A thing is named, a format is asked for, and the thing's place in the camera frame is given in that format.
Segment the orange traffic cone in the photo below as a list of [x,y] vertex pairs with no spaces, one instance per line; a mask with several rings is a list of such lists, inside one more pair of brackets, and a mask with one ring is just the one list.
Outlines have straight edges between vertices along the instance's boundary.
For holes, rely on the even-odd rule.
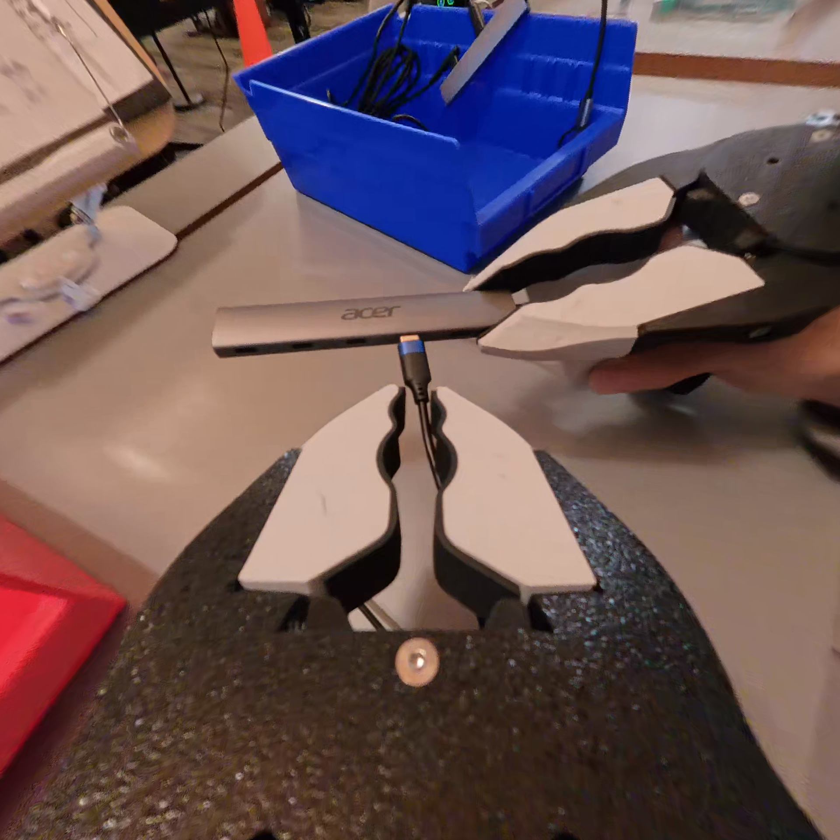
[[232,4],[245,67],[272,57],[266,28],[270,19],[267,2],[233,1]]

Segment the wooden document stand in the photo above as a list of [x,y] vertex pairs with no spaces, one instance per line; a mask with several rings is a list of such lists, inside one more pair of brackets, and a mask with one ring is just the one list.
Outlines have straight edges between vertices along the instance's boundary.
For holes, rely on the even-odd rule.
[[[166,89],[139,46],[124,37],[128,31],[111,8],[94,3]],[[70,210],[68,227],[2,258],[2,362],[96,307],[175,249],[175,236],[140,212],[102,207],[109,182],[167,144],[172,130],[155,120],[174,115],[171,95],[131,120],[123,120],[111,103],[107,113],[15,167],[1,166],[3,247]]]

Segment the person's right hand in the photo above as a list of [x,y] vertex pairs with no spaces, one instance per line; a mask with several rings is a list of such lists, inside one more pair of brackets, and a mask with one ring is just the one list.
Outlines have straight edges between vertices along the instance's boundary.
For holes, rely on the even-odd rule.
[[669,343],[592,368],[588,386],[609,395],[666,389],[709,374],[745,392],[839,407],[839,310],[765,343]]

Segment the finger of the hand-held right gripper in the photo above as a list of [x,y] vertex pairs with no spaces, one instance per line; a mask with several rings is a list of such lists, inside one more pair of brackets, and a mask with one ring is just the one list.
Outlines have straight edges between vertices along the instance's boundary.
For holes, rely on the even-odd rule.
[[528,303],[478,339],[484,354],[596,363],[629,354],[642,327],[762,288],[751,265],[693,245],[659,253],[622,279]]
[[565,206],[512,242],[465,291],[517,292],[599,264],[649,255],[674,211],[677,191],[662,178]]

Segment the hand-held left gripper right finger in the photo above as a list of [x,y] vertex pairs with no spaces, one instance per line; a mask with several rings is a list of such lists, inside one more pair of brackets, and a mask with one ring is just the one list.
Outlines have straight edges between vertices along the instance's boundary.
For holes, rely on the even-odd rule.
[[531,445],[454,390],[432,394],[434,573],[465,607],[596,587],[595,573]]

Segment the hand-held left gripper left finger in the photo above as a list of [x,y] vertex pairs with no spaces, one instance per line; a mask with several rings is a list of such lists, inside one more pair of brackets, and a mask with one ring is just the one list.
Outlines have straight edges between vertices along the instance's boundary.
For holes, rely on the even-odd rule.
[[404,389],[385,385],[312,435],[238,574],[243,589],[360,607],[393,583],[403,429]]

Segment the red plastic bin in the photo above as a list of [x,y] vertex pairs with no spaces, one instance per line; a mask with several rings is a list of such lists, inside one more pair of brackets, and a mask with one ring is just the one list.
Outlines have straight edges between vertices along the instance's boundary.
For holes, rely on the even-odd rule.
[[1,520],[1,773],[117,621],[127,601]]

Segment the grey USB hub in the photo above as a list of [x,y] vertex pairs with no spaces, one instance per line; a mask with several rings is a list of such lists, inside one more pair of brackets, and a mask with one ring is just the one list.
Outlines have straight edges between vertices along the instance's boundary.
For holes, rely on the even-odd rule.
[[307,301],[217,310],[212,346],[220,358],[474,339],[517,309],[504,291],[455,291]]
[[505,1],[495,7],[474,42],[458,59],[455,67],[441,84],[440,95],[444,105],[451,105],[474,75],[488,61],[504,39],[529,13],[525,1]]

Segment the blue plastic bin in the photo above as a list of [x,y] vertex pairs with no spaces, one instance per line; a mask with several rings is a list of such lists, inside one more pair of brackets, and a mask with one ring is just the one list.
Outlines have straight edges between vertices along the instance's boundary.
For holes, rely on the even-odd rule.
[[466,7],[383,7],[235,78],[300,194],[469,271],[616,145],[637,24],[529,11],[446,106],[476,36]]

